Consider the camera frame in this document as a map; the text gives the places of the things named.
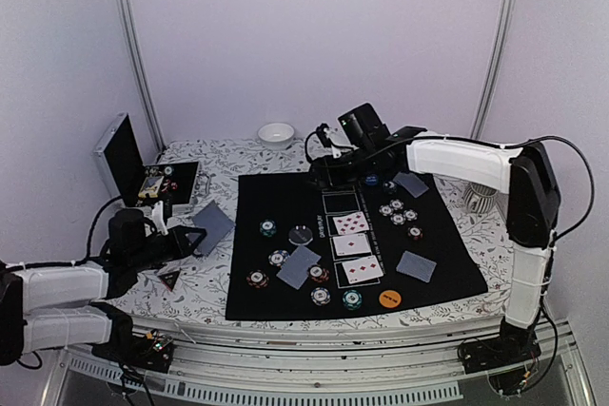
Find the blue small blind button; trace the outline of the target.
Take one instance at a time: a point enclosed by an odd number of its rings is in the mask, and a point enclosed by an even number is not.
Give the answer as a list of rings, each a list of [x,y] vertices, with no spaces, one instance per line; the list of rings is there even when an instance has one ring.
[[[363,182],[367,186],[377,186],[381,183],[381,179],[376,174],[370,174],[364,178]]]

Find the green chip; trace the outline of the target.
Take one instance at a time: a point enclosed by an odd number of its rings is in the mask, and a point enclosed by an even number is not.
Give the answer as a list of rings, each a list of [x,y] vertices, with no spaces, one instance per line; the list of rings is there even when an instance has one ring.
[[[260,223],[260,233],[265,237],[273,237],[277,233],[277,224],[272,220],[264,220]]]
[[[349,311],[359,309],[363,304],[363,297],[357,290],[347,290],[343,294],[343,305]]]
[[[397,186],[393,182],[384,183],[383,190],[388,194],[394,194],[397,192]]]

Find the white chip cluster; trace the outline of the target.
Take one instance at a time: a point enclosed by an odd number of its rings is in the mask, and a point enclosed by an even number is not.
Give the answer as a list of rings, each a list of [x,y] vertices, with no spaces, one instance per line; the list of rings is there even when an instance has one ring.
[[[415,221],[418,219],[418,214],[414,210],[407,210],[404,212],[404,216],[408,221]]]
[[[390,220],[395,224],[395,225],[402,225],[405,222],[405,218],[403,214],[393,214],[390,217]]]
[[[390,202],[391,207],[396,211],[401,211],[404,208],[403,202],[398,199],[394,199]]]

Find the blue card deck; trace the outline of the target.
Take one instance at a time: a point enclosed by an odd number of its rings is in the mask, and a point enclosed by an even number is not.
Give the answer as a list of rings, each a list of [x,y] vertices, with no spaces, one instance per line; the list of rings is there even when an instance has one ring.
[[[195,257],[210,254],[235,226],[234,221],[228,217],[215,201],[208,203],[191,218],[191,221],[195,227],[203,228],[206,231],[206,237],[198,244],[194,251]]]

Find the red chip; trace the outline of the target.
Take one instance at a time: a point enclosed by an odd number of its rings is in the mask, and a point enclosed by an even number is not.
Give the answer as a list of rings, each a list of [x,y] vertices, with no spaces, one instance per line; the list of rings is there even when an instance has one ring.
[[[407,228],[407,235],[412,239],[412,240],[420,240],[423,236],[423,232],[422,230],[418,227],[418,226],[410,226]]]
[[[311,266],[308,270],[308,275],[317,283],[323,283],[329,279],[329,271],[320,265]]]
[[[250,272],[246,277],[247,283],[256,289],[266,288],[269,284],[269,277],[266,273],[256,270]]]

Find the clear dealer button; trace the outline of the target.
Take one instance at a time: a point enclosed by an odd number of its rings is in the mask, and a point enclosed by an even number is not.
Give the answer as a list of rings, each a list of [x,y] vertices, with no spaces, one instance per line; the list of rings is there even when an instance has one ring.
[[[296,225],[288,232],[288,240],[296,246],[307,246],[314,239],[312,230],[305,225]]]

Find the orange big blind button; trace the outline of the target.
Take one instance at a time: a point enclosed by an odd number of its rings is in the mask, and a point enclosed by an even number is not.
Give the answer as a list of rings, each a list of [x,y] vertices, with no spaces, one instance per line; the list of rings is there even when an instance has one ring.
[[[379,295],[379,304],[386,309],[397,308],[402,302],[402,296],[395,290],[384,290]]]

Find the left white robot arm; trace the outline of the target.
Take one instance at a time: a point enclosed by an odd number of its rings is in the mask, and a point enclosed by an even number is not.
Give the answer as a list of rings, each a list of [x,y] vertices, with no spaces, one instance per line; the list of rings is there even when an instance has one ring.
[[[124,208],[109,219],[108,238],[96,257],[2,264],[2,365],[81,343],[120,363],[162,352],[162,344],[135,336],[131,317],[111,301],[125,295],[140,273],[194,255],[206,238],[204,228],[168,227],[170,215],[164,203],[156,203],[149,216]]]

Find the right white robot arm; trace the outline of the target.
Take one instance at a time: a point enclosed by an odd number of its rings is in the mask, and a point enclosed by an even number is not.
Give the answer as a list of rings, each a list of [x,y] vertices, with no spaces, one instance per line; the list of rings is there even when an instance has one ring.
[[[393,171],[430,174],[467,184],[464,203],[482,214],[489,203],[498,209],[513,245],[510,292],[503,320],[510,327],[492,344],[492,356],[511,364],[525,353],[529,329],[539,315],[551,277],[558,237],[560,190],[542,139],[520,144],[488,143],[404,126],[389,131],[374,107],[365,103],[308,134],[326,153],[306,160],[311,182],[338,188],[360,178]]]

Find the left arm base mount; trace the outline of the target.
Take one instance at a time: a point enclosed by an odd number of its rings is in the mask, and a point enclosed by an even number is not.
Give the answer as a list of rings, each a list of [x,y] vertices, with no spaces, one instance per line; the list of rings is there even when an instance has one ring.
[[[154,330],[145,335],[112,335],[106,343],[92,344],[91,353],[129,367],[167,374],[174,349],[173,337]]]

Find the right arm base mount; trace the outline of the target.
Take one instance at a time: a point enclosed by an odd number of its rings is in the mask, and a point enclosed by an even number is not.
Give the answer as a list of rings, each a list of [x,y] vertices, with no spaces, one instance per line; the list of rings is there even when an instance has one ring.
[[[458,360],[467,374],[537,361],[541,354],[535,325],[520,328],[506,321],[501,322],[497,336],[469,338],[457,348]]]

